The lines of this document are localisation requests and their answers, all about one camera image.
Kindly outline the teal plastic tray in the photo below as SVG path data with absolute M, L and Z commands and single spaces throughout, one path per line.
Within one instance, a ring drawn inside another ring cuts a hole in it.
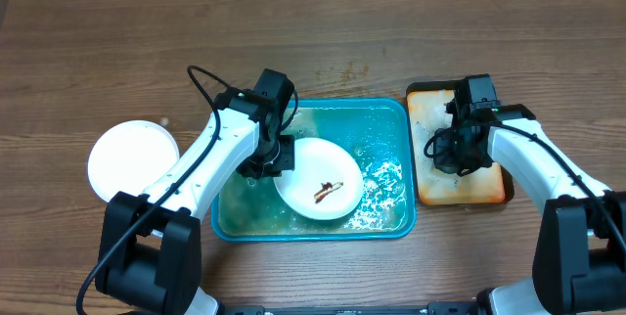
M 302 100 L 287 134 L 321 138 L 345 149 L 365 183 L 358 206 L 337 220 L 305 218 L 281 199 L 270 179 L 233 174 L 211 207 L 215 234 L 229 242 L 395 239 L 417 219 L 407 114 L 390 99 Z

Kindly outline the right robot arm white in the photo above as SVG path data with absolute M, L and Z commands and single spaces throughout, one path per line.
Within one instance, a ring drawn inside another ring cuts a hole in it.
M 477 314 L 579 314 L 625 306 L 625 195 L 576 166 L 523 105 L 501 104 L 489 75 L 454 84 L 448 128 L 426 142 L 437 169 L 504 168 L 542 214 L 530 278 L 482 292 Z

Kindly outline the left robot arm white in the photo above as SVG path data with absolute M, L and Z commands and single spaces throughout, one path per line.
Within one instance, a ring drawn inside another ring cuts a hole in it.
M 185 152 L 163 127 L 120 123 L 91 150 L 87 175 L 106 202 L 98 262 L 90 286 L 138 314 L 222 314 L 201 288 L 201 224 L 233 173 L 259 179 L 294 168 L 294 139 L 285 134 L 297 104 L 294 84 L 269 68 L 251 89 L 227 85 L 208 97 L 209 120 Z

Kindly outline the black tray with soapy water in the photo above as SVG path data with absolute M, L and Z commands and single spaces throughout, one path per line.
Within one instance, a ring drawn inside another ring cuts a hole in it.
M 453 80 L 415 82 L 406 90 L 417 197 L 425 205 L 507 203 L 514 197 L 513 178 L 499 164 L 461 177 L 438 170 L 424 155 L 435 131 L 452 124 L 446 105 L 454 98 L 454 85 Z

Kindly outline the white plate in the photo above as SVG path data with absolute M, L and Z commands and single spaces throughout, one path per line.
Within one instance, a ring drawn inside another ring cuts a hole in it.
M 96 141 L 87 176 L 95 194 L 108 203 L 119 191 L 138 196 L 179 157 L 177 143 L 166 129 L 146 120 L 125 121 Z
M 347 216 L 360 203 L 364 180 L 356 160 L 342 147 L 320 138 L 294 142 L 294 169 L 274 179 L 283 201 L 313 220 Z

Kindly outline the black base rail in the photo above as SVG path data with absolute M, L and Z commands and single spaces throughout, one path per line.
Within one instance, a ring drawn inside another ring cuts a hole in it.
M 218 315 L 488 315 L 490 311 L 476 301 L 435 301 L 427 305 L 354 306 L 354 307 L 284 307 L 260 305 L 220 305 Z

